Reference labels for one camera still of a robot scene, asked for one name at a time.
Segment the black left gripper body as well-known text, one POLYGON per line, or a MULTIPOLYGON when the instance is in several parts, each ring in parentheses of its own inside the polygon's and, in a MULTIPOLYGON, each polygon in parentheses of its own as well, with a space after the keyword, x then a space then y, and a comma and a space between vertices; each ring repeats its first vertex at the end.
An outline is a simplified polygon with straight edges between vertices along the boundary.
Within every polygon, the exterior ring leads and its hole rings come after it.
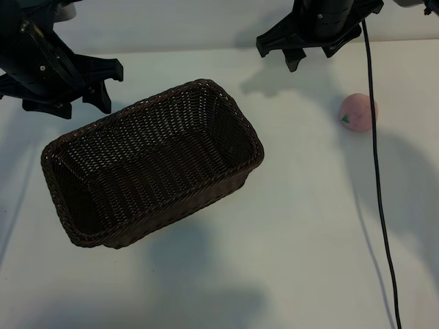
POLYGON ((71 102, 98 82, 123 81, 120 61, 76 54, 26 16, 1 37, 1 69, 2 95, 41 103, 71 102))

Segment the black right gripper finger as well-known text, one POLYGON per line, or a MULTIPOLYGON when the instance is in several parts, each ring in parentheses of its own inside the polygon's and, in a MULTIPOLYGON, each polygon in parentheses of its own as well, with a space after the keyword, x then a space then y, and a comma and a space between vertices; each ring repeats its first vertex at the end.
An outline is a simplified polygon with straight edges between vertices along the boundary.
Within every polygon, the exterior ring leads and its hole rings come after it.
POLYGON ((295 72, 302 59, 306 54, 302 48, 285 49, 284 50, 285 63, 290 72, 295 72))
POLYGON ((328 45, 322 48, 324 54, 326 57, 331 58, 333 55, 335 55, 345 44, 349 43, 350 41, 358 38, 361 35, 361 27, 357 26, 353 28, 349 33, 344 35, 339 41, 337 41, 335 44, 328 45))

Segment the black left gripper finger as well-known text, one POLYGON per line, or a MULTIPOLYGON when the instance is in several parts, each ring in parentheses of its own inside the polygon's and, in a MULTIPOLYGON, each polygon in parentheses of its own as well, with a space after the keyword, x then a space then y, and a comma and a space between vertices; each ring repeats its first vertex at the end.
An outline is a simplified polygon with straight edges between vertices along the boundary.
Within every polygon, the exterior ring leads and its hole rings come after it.
POLYGON ((72 117, 72 106, 70 103, 47 104, 24 99, 22 107, 27 112, 41 112, 62 119, 71 119, 72 117))
POLYGON ((112 103, 104 81, 88 87, 82 96, 82 102, 95 106, 104 114, 110 114, 112 112, 112 103))

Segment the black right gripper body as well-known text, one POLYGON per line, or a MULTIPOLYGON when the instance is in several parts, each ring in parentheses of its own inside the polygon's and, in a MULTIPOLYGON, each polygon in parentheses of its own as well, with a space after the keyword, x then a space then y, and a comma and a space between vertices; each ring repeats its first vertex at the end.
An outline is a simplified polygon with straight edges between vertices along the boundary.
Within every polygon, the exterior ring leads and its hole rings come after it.
POLYGON ((335 44, 370 14, 380 13, 382 1, 295 1, 292 11, 257 37, 262 58, 274 50, 323 48, 335 44))

